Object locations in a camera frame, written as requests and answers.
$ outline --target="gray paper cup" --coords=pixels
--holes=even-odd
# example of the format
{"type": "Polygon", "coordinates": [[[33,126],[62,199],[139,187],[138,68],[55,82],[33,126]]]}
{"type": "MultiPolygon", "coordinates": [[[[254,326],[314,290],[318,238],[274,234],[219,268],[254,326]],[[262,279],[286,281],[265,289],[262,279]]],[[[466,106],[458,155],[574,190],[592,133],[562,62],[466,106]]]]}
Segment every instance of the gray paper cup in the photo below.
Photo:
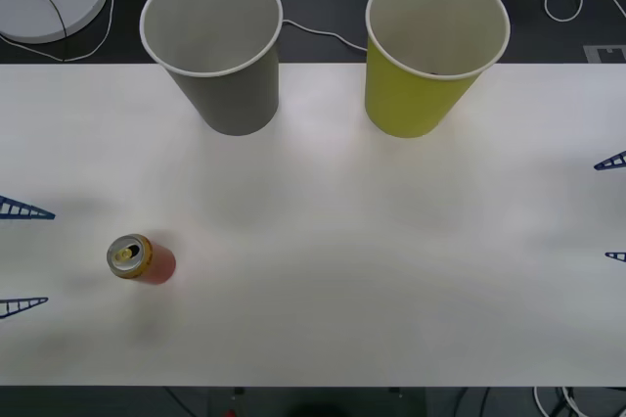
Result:
{"type": "Polygon", "coordinates": [[[139,29],[206,123],[246,135],[278,109],[282,23],[281,0],[148,0],[139,29]]]}

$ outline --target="can opening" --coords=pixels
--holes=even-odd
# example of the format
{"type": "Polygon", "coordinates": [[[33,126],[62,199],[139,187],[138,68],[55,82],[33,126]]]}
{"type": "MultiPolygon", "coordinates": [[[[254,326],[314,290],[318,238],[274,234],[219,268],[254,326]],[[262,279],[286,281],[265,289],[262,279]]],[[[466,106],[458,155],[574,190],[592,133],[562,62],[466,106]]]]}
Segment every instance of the can opening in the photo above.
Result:
{"type": "Polygon", "coordinates": [[[130,258],[139,253],[139,246],[136,246],[134,244],[132,246],[128,246],[128,249],[130,250],[130,258]]]}

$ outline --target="red can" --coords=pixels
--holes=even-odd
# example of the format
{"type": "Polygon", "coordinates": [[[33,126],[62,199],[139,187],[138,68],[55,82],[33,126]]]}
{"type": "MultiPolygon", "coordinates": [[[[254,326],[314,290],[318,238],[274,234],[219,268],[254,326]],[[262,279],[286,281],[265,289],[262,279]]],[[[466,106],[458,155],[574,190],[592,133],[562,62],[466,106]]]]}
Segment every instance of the red can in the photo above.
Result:
{"type": "Polygon", "coordinates": [[[119,278],[158,285],[174,274],[176,258],[170,249],[141,234],[117,238],[107,251],[111,272],[119,278]]]}

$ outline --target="cup rim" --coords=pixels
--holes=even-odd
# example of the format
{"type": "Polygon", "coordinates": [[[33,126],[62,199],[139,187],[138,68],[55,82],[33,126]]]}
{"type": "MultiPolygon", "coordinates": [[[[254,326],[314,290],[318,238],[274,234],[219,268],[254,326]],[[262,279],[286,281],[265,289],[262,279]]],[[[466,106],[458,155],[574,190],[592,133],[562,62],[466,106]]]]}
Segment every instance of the cup rim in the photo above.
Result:
{"type": "Polygon", "coordinates": [[[456,81],[459,79],[465,79],[467,77],[476,76],[478,74],[481,74],[483,71],[487,70],[488,68],[490,68],[498,60],[500,60],[502,55],[505,53],[507,46],[509,45],[509,39],[511,37],[511,21],[509,19],[509,14],[507,13],[507,9],[505,8],[505,5],[503,4],[502,0],[495,0],[495,1],[496,1],[496,4],[500,7],[500,10],[505,19],[505,39],[503,40],[502,47],[500,48],[498,53],[493,57],[493,59],[491,59],[486,65],[483,65],[482,67],[478,69],[474,69],[472,71],[464,72],[461,74],[430,74],[427,72],[419,71],[417,69],[412,69],[404,65],[403,63],[400,63],[398,60],[396,60],[391,55],[389,55],[389,53],[387,53],[387,51],[384,50],[384,48],[382,48],[379,41],[376,39],[376,36],[374,35],[374,31],[372,30],[372,24],[370,22],[370,13],[372,9],[372,3],[374,2],[374,0],[368,1],[368,6],[365,10],[365,24],[368,30],[368,35],[370,36],[370,39],[374,43],[374,46],[379,50],[379,52],[382,53],[382,55],[386,59],[388,59],[397,67],[403,69],[406,72],[409,72],[410,74],[413,74],[415,76],[425,77],[427,79],[435,79],[439,81],[456,81]]]}
{"type": "Polygon", "coordinates": [[[278,5],[278,23],[276,25],[276,30],[274,31],[274,35],[269,40],[267,45],[265,45],[265,47],[260,52],[258,52],[255,56],[250,58],[248,61],[240,65],[237,65],[236,67],[224,69],[220,71],[187,71],[185,69],[179,69],[179,68],[173,67],[169,63],[166,63],[164,60],[162,60],[161,58],[157,56],[157,54],[152,50],[152,48],[148,44],[148,40],[146,40],[146,34],[144,32],[144,25],[146,21],[146,13],[148,9],[150,8],[152,2],[153,0],[146,1],[146,4],[144,5],[144,8],[142,9],[142,12],[141,12],[141,18],[139,19],[139,34],[141,36],[141,43],[144,45],[144,49],[146,49],[146,52],[148,52],[148,55],[150,55],[151,58],[155,60],[155,62],[160,64],[166,70],[175,72],[176,74],[182,74],[184,76],[190,76],[190,77],[225,76],[227,74],[232,74],[234,72],[241,71],[253,65],[257,61],[259,61],[261,58],[263,58],[265,54],[270,50],[270,48],[274,46],[274,44],[276,43],[276,40],[278,40],[278,36],[280,35],[281,28],[283,26],[283,3],[281,2],[281,0],[276,0],[276,4],[278,5]]]}

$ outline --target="white table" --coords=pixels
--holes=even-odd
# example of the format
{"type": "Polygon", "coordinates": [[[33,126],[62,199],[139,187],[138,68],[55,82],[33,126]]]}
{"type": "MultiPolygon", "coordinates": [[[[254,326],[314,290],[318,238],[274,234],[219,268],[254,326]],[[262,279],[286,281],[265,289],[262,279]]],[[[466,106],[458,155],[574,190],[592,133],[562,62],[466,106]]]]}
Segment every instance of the white table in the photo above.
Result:
{"type": "Polygon", "coordinates": [[[0,385],[626,384],[626,67],[496,66],[433,132],[363,107],[363,65],[282,65],[212,131],[158,66],[0,67],[0,385]],[[109,243],[175,252],[151,287],[109,243]]]}

